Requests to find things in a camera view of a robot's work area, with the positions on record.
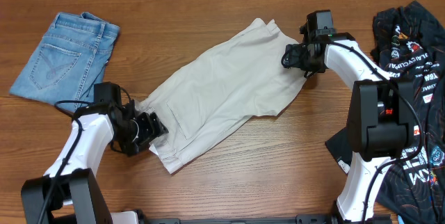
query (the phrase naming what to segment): wooden surface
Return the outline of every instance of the wooden surface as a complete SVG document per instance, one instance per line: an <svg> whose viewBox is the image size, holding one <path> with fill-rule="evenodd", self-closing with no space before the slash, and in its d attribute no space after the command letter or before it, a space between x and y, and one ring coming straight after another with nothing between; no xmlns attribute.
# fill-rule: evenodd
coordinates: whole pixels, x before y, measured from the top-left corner
<svg viewBox="0 0 445 224"><path fill-rule="evenodd" d="M411 1L0 0L0 223L25 222L22 184L42 176L70 133L70 119L52 106L8 95L57 12L89 11L120 26L104 80L142 100L256 17L275 19L301 40L306 14L328 8L338 31L351 33L369 53L373 16ZM445 22L445 0L418 1ZM107 149L97 181L111 211L141 208L152 218L328 213L346 176L324 142L345 125L349 101L349 89L328 70L309 80L280 117L249 120L173 176L149 152L127 158Z"/></svg>

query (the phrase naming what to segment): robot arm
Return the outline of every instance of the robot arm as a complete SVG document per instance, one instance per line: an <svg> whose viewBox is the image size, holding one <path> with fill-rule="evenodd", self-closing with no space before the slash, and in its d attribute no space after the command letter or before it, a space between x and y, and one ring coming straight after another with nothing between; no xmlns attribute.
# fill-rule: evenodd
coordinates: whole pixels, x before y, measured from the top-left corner
<svg viewBox="0 0 445 224"><path fill-rule="evenodd" d="M109 143L113 147L113 141L117 141L119 152L130 157L148 150L149 143L167 129L155 113L136 115L133 100L123 106L118 85L99 83L94 91L94 103L77 109L72 116L72 132L57 160L43 177L29 179L22 187L28 223L37 223L42 209L44 224L143 223L144 217L139 211L111 214L95 176ZM53 217L51 211L71 204L74 215Z"/></svg>
<svg viewBox="0 0 445 224"><path fill-rule="evenodd" d="M309 14L300 33L304 34L303 43L287 46L283 66L300 68L306 71L306 77L330 68L353 91L347 121L353 160L346 185L337 198L335 214L341 222L358 223L366 207L365 220L368 220L373 217L375 198L389 167L378 174L369 200L364 204L372 177L377 168L400 157L402 150L411 146L414 118L387 81L382 81L375 73L386 80L390 80L391 75L369 60L349 33L336 32L329 10ZM412 84L409 81L390 82L412 104Z"/></svg>

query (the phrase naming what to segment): black graphic t-shirt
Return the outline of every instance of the black graphic t-shirt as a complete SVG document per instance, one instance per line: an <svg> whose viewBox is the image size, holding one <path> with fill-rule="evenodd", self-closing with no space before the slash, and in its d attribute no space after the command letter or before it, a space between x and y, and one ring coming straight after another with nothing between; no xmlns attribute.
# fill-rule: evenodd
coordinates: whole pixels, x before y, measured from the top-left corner
<svg viewBox="0 0 445 224"><path fill-rule="evenodd" d="M406 7L378 13L373 31L374 61L393 78L413 80L413 107L426 135L426 146L416 158L388 170L377 201L401 215L406 223L445 223L445 30L432 14L413 1ZM419 139L419 128L415 126L413 147L405 149L402 157L416 151ZM345 135L339 133L326 143L345 172L352 150L334 147L347 142Z"/></svg>

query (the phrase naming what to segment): garment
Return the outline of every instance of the garment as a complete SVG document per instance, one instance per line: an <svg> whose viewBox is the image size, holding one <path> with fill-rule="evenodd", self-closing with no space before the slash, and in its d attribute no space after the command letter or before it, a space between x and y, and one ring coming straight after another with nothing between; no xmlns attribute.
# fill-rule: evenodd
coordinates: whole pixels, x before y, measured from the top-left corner
<svg viewBox="0 0 445 224"><path fill-rule="evenodd" d="M139 110L156 112L169 133L153 140L170 173L236 131L253 115L277 115L300 91L299 69L280 60L287 44L274 21L245 30L199 56L161 84Z"/></svg>
<svg viewBox="0 0 445 224"><path fill-rule="evenodd" d="M54 104L64 99L92 102L102 82L119 27L90 13L58 13L9 93ZM61 104L75 111L82 104Z"/></svg>
<svg viewBox="0 0 445 224"><path fill-rule="evenodd" d="M348 142L346 127L327 140L325 144L340 168L345 173L349 173L350 164L353 162L353 149Z"/></svg>
<svg viewBox="0 0 445 224"><path fill-rule="evenodd" d="M431 13L413 1L406 7L378 13L373 31L377 42L371 52L374 60L393 78L413 80L413 107L425 131L427 144L413 160L389 169L377 201L402 216L405 223L438 223L440 216L443 223L445 30ZM403 150L402 157L416 150L419 139L414 128L413 147ZM347 142L346 138L332 138L327 146ZM349 156L345 150L339 152L330 148L337 161L346 160L347 163ZM430 190L438 217L432 208Z"/></svg>

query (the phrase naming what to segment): folded jeans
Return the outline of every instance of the folded jeans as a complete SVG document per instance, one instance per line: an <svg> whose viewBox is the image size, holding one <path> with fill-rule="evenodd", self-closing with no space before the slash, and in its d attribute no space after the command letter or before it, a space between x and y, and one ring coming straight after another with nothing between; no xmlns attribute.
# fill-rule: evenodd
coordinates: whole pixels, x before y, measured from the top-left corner
<svg viewBox="0 0 445 224"><path fill-rule="evenodd" d="M9 93L49 104L92 102L118 33L118 26L90 13L58 13ZM80 106L61 104L69 111Z"/></svg>

